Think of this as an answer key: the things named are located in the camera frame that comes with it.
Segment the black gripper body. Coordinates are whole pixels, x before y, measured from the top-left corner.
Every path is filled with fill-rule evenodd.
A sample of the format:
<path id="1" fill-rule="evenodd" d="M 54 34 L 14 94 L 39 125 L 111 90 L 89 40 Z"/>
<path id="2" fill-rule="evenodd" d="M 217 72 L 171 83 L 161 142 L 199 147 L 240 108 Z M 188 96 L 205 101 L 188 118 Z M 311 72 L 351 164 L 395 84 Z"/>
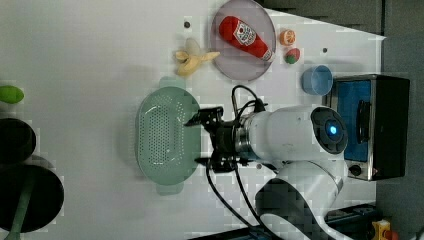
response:
<path id="1" fill-rule="evenodd" d="M 249 160 L 240 156 L 236 151 L 236 130 L 240 123 L 234 119 L 223 121 L 220 114 L 210 114 L 206 131 L 210 135 L 213 152 L 210 157 L 211 169 L 214 173 L 234 171 L 239 164 L 247 166 Z"/>

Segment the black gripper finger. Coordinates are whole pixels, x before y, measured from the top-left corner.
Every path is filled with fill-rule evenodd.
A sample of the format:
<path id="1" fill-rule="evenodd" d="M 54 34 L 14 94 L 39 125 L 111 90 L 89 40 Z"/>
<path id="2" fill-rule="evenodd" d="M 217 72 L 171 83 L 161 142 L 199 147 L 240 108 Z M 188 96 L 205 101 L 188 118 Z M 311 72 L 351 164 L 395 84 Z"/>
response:
<path id="1" fill-rule="evenodd" d="M 186 123 L 185 126 L 215 124 L 221 120 L 223 115 L 222 107 L 199 109 Z"/>
<path id="2" fill-rule="evenodd" d="M 199 157 L 195 159 L 195 162 L 203 166 L 214 166 L 217 163 L 217 161 L 211 157 Z"/>

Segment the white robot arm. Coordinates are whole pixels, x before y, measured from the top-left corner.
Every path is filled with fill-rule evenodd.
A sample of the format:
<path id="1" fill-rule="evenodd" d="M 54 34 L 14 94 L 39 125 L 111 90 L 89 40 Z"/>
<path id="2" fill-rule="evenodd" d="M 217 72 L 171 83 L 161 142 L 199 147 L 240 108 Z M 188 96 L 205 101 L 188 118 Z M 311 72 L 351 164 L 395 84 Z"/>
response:
<path id="1" fill-rule="evenodd" d="M 213 152 L 198 158 L 216 173 L 256 162 L 274 172 L 255 194 L 255 213 L 281 240 L 353 240 L 331 228 L 325 217 L 347 177 L 343 152 L 348 133 L 340 115 L 324 106 L 294 106 L 267 111 L 257 107 L 221 119 L 220 107 L 200 109 L 185 125 L 201 125 Z"/>

